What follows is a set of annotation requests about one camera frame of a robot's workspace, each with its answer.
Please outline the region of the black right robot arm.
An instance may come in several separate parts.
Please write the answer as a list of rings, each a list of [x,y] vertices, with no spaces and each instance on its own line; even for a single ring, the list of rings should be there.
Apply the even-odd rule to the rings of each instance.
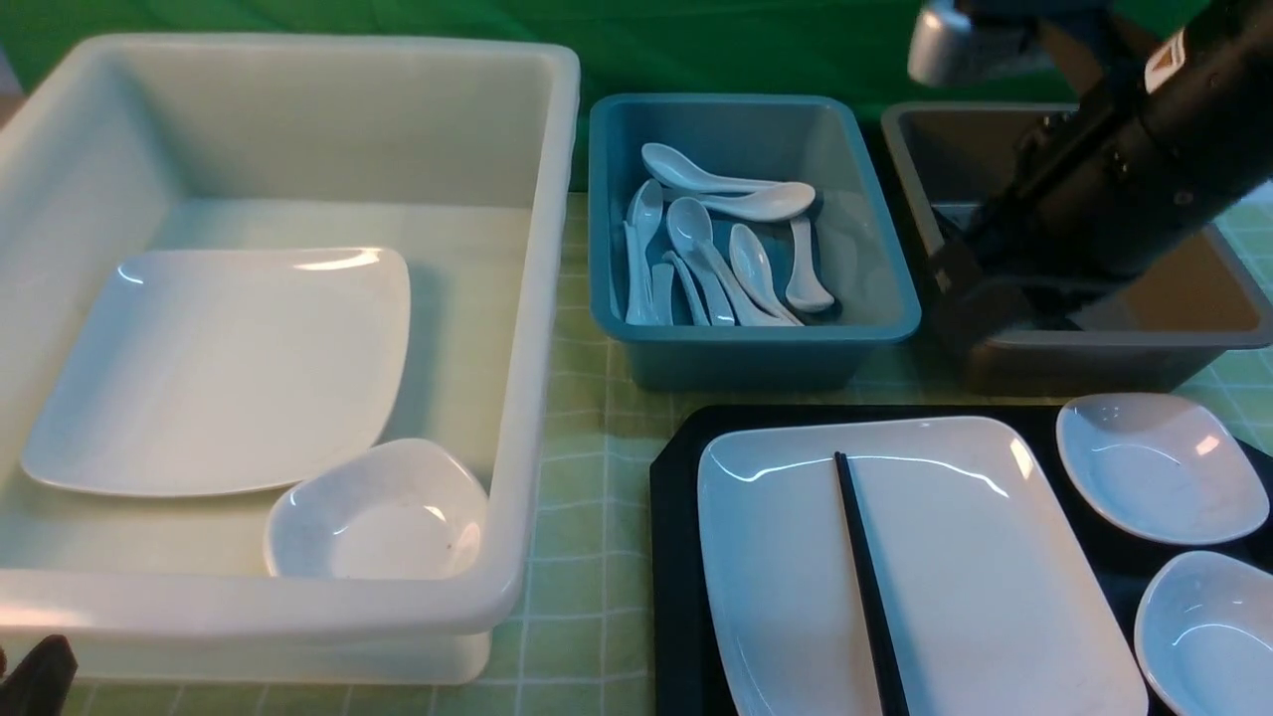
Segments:
[[[1164,38],[1109,1],[928,1],[924,87],[1051,64],[1078,96],[1015,143],[967,224],[939,220],[938,334],[981,343],[1114,297],[1270,177],[1272,6],[1209,1]]]

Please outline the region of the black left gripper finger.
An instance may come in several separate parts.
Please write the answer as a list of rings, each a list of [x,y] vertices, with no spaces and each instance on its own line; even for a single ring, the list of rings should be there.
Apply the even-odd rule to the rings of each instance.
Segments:
[[[1,715],[61,715],[76,671],[64,634],[47,634],[11,668],[1,648]]]

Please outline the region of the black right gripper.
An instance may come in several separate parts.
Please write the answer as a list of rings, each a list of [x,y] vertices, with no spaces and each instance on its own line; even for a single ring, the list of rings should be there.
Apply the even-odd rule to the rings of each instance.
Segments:
[[[1194,181],[1130,99],[1086,99],[1015,147],[1015,175],[931,259],[938,333],[976,344],[1072,330],[1192,231]]]

